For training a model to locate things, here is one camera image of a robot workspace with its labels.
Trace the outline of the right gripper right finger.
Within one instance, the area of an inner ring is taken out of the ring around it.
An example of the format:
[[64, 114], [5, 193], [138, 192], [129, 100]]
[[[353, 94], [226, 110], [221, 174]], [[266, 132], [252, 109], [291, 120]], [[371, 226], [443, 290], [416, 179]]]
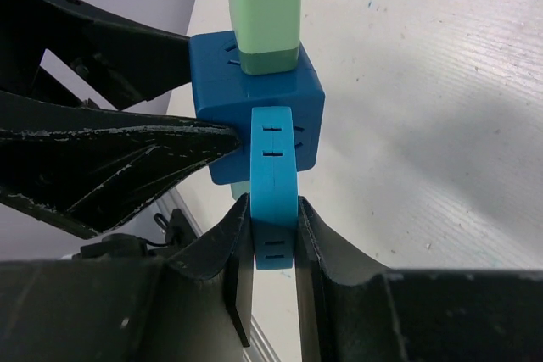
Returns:
[[295, 250], [305, 361], [539, 361], [539, 270], [397, 269], [299, 202]]

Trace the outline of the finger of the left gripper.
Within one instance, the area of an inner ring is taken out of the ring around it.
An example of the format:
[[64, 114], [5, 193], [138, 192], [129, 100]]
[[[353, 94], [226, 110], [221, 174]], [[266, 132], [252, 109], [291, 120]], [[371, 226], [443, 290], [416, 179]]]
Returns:
[[1, 201], [89, 239], [124, 225], [239, 146], [226, 125], [65, 107], [5, 92]]
[[1, 88], [30, 97], [50, 51], [116, 109], [191, 80], [188, 38], [81, 0], [1, 0]]

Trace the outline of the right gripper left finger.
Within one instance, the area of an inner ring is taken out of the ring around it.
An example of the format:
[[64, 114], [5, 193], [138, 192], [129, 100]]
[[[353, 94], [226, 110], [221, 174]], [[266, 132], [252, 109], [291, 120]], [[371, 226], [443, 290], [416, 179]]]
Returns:
[[4, 361], [239, 361], [249, 344], [249, 203], [154, 257], [1, 265]]

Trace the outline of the dark blue cube socket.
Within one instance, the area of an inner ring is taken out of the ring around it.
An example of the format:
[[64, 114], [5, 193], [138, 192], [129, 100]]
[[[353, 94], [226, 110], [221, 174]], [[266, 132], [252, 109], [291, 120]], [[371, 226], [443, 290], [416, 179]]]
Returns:
[[232, 127], [239, 149], [210, 164], [217, 185], [250, 178], [251, 131], [258, 125], [268, 135], [283, 124], [272, 122], [272, 109], [289, 110], [292, 117], [296, 166], [313, 168], [319, 146], [325, 92], [304, 48], [289, 72], [248, 75], [242, 71], [233, 31], [193, 36], [189, 41], [195, 114], [198, 119]]

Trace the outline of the mint green USB charger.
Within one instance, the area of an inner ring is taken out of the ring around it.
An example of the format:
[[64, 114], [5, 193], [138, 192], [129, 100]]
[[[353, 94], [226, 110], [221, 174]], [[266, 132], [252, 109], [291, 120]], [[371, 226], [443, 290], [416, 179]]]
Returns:
[[290, 71], [298, 64], [301, 0], [228, 0], [239, 61], [247, 75]]

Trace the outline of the bright blue plug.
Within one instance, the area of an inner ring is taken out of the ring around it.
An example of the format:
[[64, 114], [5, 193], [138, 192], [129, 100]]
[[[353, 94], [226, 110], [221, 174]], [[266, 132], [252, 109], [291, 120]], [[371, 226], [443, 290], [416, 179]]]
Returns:
[[250, 217], [258, 270], [293, 267], [298, 177], [289, 107], [254, 108], [250, 140]]

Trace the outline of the light cyan USB charger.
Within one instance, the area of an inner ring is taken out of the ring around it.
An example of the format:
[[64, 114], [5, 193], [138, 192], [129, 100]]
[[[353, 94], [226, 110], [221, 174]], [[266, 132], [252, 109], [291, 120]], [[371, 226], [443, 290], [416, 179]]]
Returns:
[[230, 185], [232, 199], [237, 201], [241, 196], [250, 192], [250, 182], [240, 181]]

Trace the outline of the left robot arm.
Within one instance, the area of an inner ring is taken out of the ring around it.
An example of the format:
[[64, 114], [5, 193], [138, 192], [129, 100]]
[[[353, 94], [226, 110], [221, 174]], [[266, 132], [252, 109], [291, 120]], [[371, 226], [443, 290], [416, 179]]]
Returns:
[[82, 258], [145, 256], [120, 228], [237, 150], [235, 130], [137, 114], [191, 80], [189, 40], [81, 0], [1, 0], [1, 201], [86, 240]]

